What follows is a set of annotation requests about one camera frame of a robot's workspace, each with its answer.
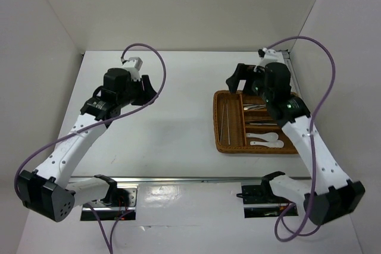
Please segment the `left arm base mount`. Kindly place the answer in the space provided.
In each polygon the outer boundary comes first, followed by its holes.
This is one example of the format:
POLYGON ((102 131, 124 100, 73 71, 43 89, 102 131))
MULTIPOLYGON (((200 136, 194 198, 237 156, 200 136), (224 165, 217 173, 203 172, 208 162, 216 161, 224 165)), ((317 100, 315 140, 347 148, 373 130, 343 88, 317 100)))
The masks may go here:
POLYGON ((88 206, 93 207, 101 221, 116 221, 124 213, 126 214, 121 219, 122 221, 134 221, 136 219, 138 185, 118 183, 118 188, 122 189, 122 191, 113 202, 105 204, 101 200, 93 200, 83 206, 80 221, 96 221, 95 215, 88 206))

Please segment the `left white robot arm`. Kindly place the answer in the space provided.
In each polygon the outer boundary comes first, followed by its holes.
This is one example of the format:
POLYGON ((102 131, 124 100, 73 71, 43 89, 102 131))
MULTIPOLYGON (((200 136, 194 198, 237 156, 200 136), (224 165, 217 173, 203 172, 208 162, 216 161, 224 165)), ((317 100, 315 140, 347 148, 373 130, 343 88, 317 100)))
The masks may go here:
POLYGON ((157 98, 149 76, 135 68, 110 68, 103 84, 95 89, 80 110, 70 130, 47 159, 32 172, 23 170, 15 185, 23 205, 55 222, 64 220, 71 210, 93 200, 105 206, 116 203, 124 191, 105 175, 95 175, 79 183, 70 177, 95 141, 121 118, 125 106, 142 109, 157 98))

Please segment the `white ceramic spoon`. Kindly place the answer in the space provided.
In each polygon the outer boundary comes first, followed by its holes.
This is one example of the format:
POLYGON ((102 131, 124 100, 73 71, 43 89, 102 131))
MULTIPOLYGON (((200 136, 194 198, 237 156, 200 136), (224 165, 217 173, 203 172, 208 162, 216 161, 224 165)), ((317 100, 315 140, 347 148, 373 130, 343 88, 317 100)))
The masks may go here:
POLYGON ((274 142, 259 142, 259 141, 250 141, 251 146, 264 146, 268 148, 283 148, 284 142, 281 140, 277 140, 274 142))
POLYGON ((275 132, 269 132, 269 133, 246 133, 247 138, 256 138, 256 139, 261 139, 266 142, 275 142, 279 139, 279 135, 275 132))

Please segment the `silver table knife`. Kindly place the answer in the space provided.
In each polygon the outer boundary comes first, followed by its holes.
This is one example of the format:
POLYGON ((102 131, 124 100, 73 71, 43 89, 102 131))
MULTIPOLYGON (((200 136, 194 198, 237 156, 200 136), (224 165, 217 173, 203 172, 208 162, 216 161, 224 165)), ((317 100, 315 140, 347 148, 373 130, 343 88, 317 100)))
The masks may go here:
POLYGON ((277 126, 277 123, 246 123, 246 125, 251 125, 251 126, 277 126))

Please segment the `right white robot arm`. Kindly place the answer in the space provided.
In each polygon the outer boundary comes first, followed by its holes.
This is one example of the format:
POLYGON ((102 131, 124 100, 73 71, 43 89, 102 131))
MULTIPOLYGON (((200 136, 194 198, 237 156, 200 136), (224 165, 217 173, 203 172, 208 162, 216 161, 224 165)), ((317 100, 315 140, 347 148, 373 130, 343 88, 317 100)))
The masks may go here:
POLYGON ((352 213, 365 194, 360 181, 352 181, 339 166, 314 125, 305 102, 291 91, 291 73, 281 62, 265 67, 238 64, 226 80, 230 93, 236 93, 244 80, 243 93, 259 96, 270 117, 292 142, 311 184, 308 186, 281 171, 261 179, 260 195, 267 202, 282 197, 304 211, 314 225, 323 225, 352 213))

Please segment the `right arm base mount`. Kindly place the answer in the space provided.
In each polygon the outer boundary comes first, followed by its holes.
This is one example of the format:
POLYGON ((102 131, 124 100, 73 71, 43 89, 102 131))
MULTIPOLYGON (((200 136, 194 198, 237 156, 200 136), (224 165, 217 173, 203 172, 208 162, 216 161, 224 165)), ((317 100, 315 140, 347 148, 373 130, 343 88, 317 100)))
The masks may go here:
POLYGON ((285 198, 266 195, 260 185, 241 186, 236 197, 243 202, 245 218, 278 217, 291 204, 285 198))

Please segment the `grey chopstick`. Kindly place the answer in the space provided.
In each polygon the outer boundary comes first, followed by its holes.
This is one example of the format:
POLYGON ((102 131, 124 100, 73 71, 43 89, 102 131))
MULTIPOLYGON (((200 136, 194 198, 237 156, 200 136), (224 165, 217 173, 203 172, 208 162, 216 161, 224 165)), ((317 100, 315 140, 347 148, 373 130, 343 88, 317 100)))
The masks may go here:
POLYGON ((230 123, 229 123, 229 105, 226 103, 226 118, 227 118, 227 138, 228 138, 228 145, 230 146, 230 123))
POLYGON ((221 144, 223 141, 223 126, 224 126, 225 109, 226 109, 226 103, 223 103, 222 104, 222 112, 221 112, 220 135, 219 135, 219 141, 221 144))

